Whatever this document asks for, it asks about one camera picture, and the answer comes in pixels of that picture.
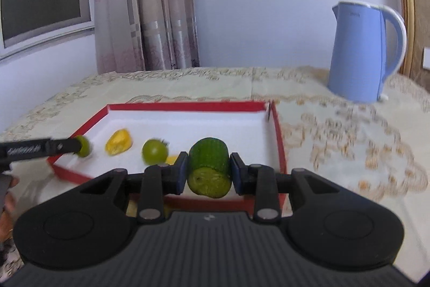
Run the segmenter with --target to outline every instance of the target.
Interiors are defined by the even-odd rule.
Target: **wall outlet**
[[[423,68],[430,69],[430,48],[424,48]]]

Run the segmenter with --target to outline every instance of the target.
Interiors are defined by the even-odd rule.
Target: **textured grip surface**
[[[75,271],[25,265],[6,287],[408,287],[392,266],[339,272],[307,261],[281,231],[245,213],[173,212],[141,226],[115,257]]]

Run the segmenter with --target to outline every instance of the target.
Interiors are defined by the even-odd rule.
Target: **yellow pepper piece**
[[[179,157],[179,155],[173,155],[173,156],[168,156],[166,158],[166,163],[170,164],[171,166],[173,166],[173,164],[176,162],[176,159]]]
[[[109,156],[127,151],[133,145],[132,137],[127,129],[117,130],[106,143],[105,150]]]
[[[164,205],[164,216],[168,217],[170,213],[173,211],[173,208],[170,208],[168,205]],[[135,218],[137,216],[137,202],[134,200],[130,200],[128,202],[128,207],[126,211],[126,216]]]

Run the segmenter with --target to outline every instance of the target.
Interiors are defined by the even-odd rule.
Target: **table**
[[[388,100],[350,103],[327,88],[328,72],[299,68],[193,68],[91,76],[57,94],[0,135],[0,141],[68,137],[108,103],[275,100],[287,168],[304,167],[378,201],[399,216],[405,239],[396,267],[419,280],[430,269],[430,95],[404,76],[385,84]],[[19,162],[16,216],[73,188],[45,160]],[[291,213],[289,202],[283,215]],[[3,279],[21,264],[10,248]]]

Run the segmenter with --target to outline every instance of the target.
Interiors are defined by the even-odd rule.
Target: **logo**
[[[215,220],[215,215],[213,214],[206,214],[203,219],[205,219],[206,221],[210,222],[211,220]]]
[[[7,155],[13,156],[13,155],[32,154],[34,152],[39,152],[40,149],[41,149],[40,145],[15,147],[15,148],[8,149]]]

